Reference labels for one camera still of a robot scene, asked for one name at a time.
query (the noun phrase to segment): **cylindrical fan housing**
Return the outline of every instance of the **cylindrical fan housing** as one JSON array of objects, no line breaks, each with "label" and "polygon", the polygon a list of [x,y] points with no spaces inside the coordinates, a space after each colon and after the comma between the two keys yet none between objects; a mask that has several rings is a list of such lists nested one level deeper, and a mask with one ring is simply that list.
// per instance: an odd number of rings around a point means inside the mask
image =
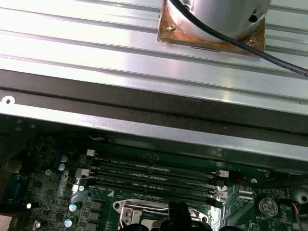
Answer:
[{"label": "cylindrical fan housing", "polygon": [[[236,40],[251,35],[264,19],[271,3],[271,0],[180,1],[201,22]],[[222,42],[196,27],[169,0],[167,6],[174,22],[187,34],[211,42]]]}]

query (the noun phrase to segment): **green circuit board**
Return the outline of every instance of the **green circuit board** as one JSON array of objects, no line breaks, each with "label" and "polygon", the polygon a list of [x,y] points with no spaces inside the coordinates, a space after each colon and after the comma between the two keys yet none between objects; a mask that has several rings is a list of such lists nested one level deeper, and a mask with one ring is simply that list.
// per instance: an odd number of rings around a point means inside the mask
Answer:
[{"label": "green circuit board", "polygon": [[[246,167],[239,165],[230,165],[228,163],[222,162],[214,162],[209,160],[195,159],[184,156],[176,156],[173,154],[163,154],[156,152],[149,152],[146,150],[140,149],[132,149],[128,147],[120,147],[113,145],[103,145],[103,152],[97,151],[98,159],[107,158],[109,161],[114,161],[116,164],[120,165],[120,169],[122,169],[122,174],[126,175],[127,172],[123,171],[124,166],[130,166],[134,163],[139,164],[142,163],[143,166],[141,168],[146,168],[148,166],[155,166],[156,168],[161,168],[160,171],[163,172],[173,172],[174,174],[178,174],[179,179],[182,181],[182,185],[185,185],[187,182],[181,176],[186,174],[187,170],[191,170],[194,172],[195,170],[199,170],[203,172],[207,170],[235,170],[242,172],[249,180],[251,181],[266,181],[270,177],[270,172],[265,169],[254,168],[254,167]],[[109,162],[100,163],[101,167],[109,168],[111,165],[108,165]],[[160,174],[156,175],[157,172],[152,171],[152,176],[159,177]],[[117,183],[120,185],[124,185],[125,180],[119,176],[119,173],[112,171],[112,174],[109,176],[113,176],[115,180],[121,179]],[[198,176],[195,177],[197,182],[196,184],[202,184],[200,178]],[[229,225],[236,226],[241,228],[244,231],[291,231],[292,230],[292,208],[287,205],[279,205],[279,214],[274,218],[267,218],[260,214],[260,212],[256,209],[257,200],[262,196],[269,196],[273,198],[275,201],[279,199],[290,199],[291,190],[290,189],[275,189],[275,190],[258,190],[252,189],[250,187],[245,187],[242,185],[236,185],[229,187],[228,197],[227,199],[221,199],[223,207],[215,208],[213,206],[208,205],[207,203],[202,201],[203,196],[198,195],[198,192],[194,192],[187,189],[177,189],[174,186],[173,194],[176,197],[172,197],[168,193],[164,196],[160,193],[151,193],[149,191],[147,193],[134,192],[133,190],[125,190],[119,189],[118,187],[111,187],[109,183],[102,183],[102,187],[91,187],[89,189],[90,192],[93,193],[93,198],[98,199],[100,201],[104,201],[103,208],[103,218],[100,220],[100,230],[111,230],[116,231],[118,228],[118,218],[119,214],[113,209],[113,204],[116,201],[130,199],[130,198],[139,198],[141,200],[149,200],[161,203],[168,203],[168,201],[183,201],[188,204],[188,206],[197,209],[198,211],[206,214],[209,217],[208,223],[211,225],[213,230],[219,230],[220,227]],[[191,195],[194,194],[196,197],[193,200],[189,200],[189,198],[184,198],[182,195]]]},{"label": "green circuit board", "polygon": [[[27,195],[39,201],[41,207],[31,211],[27,231],[33,229],[37,218],[50,221],[40,230],[116,231],[120,213],[115,205],[131,199],[166,206],[169,201],[185,201],[189,208],[207,217],[214,231],[227,225],[244,231],[293,230],[292,208],[279,203],[292,197],[290,189],[259,190],[242,185],[226,188],[213,180],[217,172],[236,171],[249,181],[262,182],[275,175],[266,169],[96,141],[73,139],[59,143],[56,137],[47,135],[38,137],[34,146],[35,171],[27,176]],[[95,152],[87,155],[88,150]],[[68,157],[65,171],[57,169],[62,155]],[[81,169],[87,173],[77,179]],[[217,190],[228,192],[228,196],[213,194]],[[272,218],[257,208],[260,198],[266,197],[277,202],[278,214]],[[81,207],[70,212],[68,206],[74,202],[80,202]],[[68,229],[64,223],[71,216],[77,219]],[[140,221],[155,219],[167,216],[145,213]]]}]

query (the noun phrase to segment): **silver metal surface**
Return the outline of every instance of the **silver metal surface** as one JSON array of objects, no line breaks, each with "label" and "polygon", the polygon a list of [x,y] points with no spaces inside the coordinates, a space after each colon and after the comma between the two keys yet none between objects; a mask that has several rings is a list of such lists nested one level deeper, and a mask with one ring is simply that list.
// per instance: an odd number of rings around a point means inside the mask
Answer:
[{"label": "silver metal surface", "polygon": [[[267,52],[308,68],[308,1],[272,4]],[[301,76],[254,57],[158,43],[161,5],[2,1],[0,69],[308,115]]]},{"label": "silver metal surface", "polygon": [[[189,11],[210,28],[240,40],[249,36],[262,22],[271,0],[181,0]],[[167,1],[173,21],[187,34],[212,42],[223,42],[191,23]]]},{"label": "silver metal surface", "polygon": [[[307,147],[162,127],[18,104],[0,103],[0,112],[10,116],[100,129],[111,133],[114,136],[114,142],[121,145],[134,145],[135,147],[163,152],[228,160],[230,162],[276,168],[282,171],[307,172]],[[171,142],[176,142],[176,145],[170,145]]]},{"label": "silver metal surface", "polygon": [[[119,226],[124,227],[123,222],[126,225],[130,224],[139,224],[140,223],[140,217],[144,212],[152,213],[152,214],[159,214],[159,215],[168,215],[169,208],[168,204],[159,203],[155,201],[145,201],[145,200],[139,200],[139,199],[127,199],[122,201],[116,201],[114,202],[114,210],[120,214],[119,217]],[[217,209],[209,210],[209,216],[213,216],[213,214],[216,212]],[[192,217],[192,220],[194,221],[200,221],[200,222],[209,222],[209,216],[206,214],[203,214],[199,212],[198,210],[189,207],[189,212]]]}]

